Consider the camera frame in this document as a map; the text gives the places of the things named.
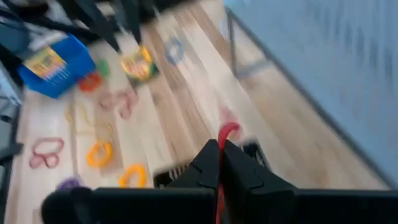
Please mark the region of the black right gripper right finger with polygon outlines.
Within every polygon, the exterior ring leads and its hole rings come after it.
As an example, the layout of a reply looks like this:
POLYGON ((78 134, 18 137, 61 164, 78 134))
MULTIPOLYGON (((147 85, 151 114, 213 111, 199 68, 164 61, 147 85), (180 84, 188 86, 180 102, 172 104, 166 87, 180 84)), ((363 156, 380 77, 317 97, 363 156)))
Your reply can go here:
POLYGON ((223 221, 227 224, 290 224, 294 187, 261 166, 231 141, 222 159, 223 221))

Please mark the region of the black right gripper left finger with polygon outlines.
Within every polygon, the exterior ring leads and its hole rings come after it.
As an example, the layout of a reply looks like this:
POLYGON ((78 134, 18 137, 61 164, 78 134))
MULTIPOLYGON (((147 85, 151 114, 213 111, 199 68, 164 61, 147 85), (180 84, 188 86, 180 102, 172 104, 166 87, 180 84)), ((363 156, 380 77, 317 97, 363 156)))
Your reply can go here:
POLYGON ((210 139, 179 177, 168 187, 216 189, 220 176, 220 149, 210 139))

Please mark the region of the red cable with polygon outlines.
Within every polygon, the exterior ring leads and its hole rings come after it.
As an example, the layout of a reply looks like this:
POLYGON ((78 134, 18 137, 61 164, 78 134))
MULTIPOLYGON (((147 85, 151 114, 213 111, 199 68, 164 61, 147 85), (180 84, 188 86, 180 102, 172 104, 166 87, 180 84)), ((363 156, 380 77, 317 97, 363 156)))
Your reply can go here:
MULTIPOLYGON (((218 146, 220 149, 220 176, 222 173, 223 166, 223 154, 224 154, 224 145, 229 136, 229 134, 233 131, 239 131, 240 125, 235 122, 229 122, 224 124, 218 133, 218 146)), ((221 178, 218 184, 218 208, 216 213, 216 224, 221 224, 221 216, 224 210, 224 192, 223 185, 221 183, 221 178)))

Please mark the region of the yellow coil wristband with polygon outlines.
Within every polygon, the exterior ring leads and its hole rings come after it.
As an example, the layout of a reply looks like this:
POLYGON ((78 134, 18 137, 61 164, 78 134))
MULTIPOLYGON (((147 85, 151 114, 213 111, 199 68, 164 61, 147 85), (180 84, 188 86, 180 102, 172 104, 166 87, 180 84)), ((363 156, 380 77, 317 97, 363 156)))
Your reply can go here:
POLYGON ((89 166, 103 167, 113 158, 113 146, 110 141, 97 141, 86 155, 89 166))
POLYGON ((118 180, 120 188, 130 186, 131 179, 135 180, 135 187, 143 188, 146 186, 146 170, 142 164, 130 165, 118 180))

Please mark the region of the red rubber band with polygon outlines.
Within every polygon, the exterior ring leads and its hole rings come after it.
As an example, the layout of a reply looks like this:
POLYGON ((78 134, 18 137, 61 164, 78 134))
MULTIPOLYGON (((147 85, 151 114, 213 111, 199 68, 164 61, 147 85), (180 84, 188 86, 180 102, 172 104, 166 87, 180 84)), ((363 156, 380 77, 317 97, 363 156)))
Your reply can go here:
POLYGON ((31 147, 32 156, 29 159, 29 166, 31 169, 36 169, 41 165, 45 165, 49 169, 53 169, 58 166, 60 162, 59 154, 61 153, 65 142, 62 138, 49 137, 49 138, 38 138, 31 147), (49 152, 40 152, 39 146, 45 143, 55 143, 54 149, 49 152))
POLYGON ((107 111, 117 110, 122 119, 129 119, 133 106, 138 102, 137 91, 128 88, 114 93, 106 92, 98 97, 99 106, 107 111))

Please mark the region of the blue coil wristband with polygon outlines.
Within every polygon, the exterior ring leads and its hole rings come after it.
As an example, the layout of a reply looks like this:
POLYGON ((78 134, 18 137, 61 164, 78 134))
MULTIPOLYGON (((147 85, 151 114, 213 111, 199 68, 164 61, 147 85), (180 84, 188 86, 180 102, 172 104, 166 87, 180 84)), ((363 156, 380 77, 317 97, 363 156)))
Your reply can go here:
POLYGON ((165 44, 165 59, 171 65, 177 65, 184 58, 184 50, 181 42, 176 38, 170 38, 165 44))

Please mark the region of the purple coil wristband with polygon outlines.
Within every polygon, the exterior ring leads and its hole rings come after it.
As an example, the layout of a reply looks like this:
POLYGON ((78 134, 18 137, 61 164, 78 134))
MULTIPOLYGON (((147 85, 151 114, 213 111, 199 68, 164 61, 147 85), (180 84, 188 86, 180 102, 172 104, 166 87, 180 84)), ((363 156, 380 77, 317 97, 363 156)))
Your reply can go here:
POLYGON ((63 179, 57 186, 56 190, 72 189, 83 185, 83 180, 79 176, 67 177, 63 179))

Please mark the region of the green coil wristband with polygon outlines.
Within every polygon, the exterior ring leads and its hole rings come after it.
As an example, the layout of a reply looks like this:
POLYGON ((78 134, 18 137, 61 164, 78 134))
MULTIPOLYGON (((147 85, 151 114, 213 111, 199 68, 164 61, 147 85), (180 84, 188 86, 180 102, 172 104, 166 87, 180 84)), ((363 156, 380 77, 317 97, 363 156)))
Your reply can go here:
POLYGON ((109 65, 106 60, 100 59, 96 62, 97 72, 104 78, 108 78, 110 76, 109 65))

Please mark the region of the yellow rubber band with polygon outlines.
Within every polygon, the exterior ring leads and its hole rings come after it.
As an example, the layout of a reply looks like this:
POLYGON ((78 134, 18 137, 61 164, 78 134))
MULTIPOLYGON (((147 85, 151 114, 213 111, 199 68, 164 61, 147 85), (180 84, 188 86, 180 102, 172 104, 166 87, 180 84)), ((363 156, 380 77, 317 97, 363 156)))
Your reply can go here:
POLYGON ((73 126, 73 131, 77 135, 95 135, 95 129, 104 129, 108 132, 108 136, 111 137, 113 133, 113 127, 109 123, 100 123, 95 124, 89 120, 88 112, 84 104, 75 103, 74 105, 70 105, 64 111, 65 119, 73 126), (80 113, 83 116, 85 124, 90 127, 90 129, 82 129, 77 130, 75 118, 78 115, 77 110, 80 110, 80 113))

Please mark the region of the orange coil wristband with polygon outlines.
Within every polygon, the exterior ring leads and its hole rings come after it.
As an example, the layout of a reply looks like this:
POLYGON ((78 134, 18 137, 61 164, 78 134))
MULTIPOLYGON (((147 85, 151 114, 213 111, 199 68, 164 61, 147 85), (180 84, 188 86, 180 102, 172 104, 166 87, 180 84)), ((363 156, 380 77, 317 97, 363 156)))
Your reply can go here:
POLYGON ((96 73, 89 73, 79 80, 79 89, 83 92, 92 92, 98 89, 102 84, 102 78, 96 73))

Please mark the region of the yellow crayon box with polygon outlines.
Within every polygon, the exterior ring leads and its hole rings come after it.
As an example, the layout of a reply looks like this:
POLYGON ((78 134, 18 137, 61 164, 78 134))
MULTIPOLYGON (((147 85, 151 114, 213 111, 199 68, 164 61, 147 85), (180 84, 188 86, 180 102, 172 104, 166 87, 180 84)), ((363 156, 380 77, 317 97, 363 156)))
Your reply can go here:
POLYGON ((24 61, 31 72, 41 79, 48 79, 65 66, 66 62, 51 47, 46 47, 24 61))
POLYGON ((139 46, 137 52, 121 57, 121 66, 133 87, 146 83, 159 74, 152 56, 143 45, 139 46))

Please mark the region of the grey perforated metal riser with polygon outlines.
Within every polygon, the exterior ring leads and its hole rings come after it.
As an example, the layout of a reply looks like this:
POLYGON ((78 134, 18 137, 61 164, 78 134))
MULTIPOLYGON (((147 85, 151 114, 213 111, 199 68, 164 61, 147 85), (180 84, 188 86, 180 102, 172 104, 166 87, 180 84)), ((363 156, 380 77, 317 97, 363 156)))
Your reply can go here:
POLYGON ((225 8, 398 188, 398 0, 232 0, 225 8))

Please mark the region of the blue plastic basket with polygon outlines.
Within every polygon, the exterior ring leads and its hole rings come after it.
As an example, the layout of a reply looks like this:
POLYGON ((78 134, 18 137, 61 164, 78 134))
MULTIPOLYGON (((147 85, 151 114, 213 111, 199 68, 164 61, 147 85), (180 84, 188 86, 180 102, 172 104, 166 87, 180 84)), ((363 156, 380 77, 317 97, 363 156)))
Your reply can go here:
POLYGON ((19 76, 27 87, 45 96, 58 98, 96 68, 88 49, 74 35, 68 34, 61 40, 46 47, 53 48, 66 62, 65 66, 50 78, 39 78, 24 66, 24 62, 17 69, 19 76))

